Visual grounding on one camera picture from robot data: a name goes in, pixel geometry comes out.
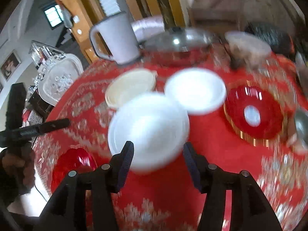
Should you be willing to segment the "person's left hand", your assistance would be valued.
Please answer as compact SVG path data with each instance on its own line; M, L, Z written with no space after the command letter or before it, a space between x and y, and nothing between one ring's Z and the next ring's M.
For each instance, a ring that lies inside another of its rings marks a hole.
M8 148L1 152L1 166L4 172L13 178L13 185L17 186L19 195L27 194L34 187L35 153L30 146L21 148L21 156L13 154Z

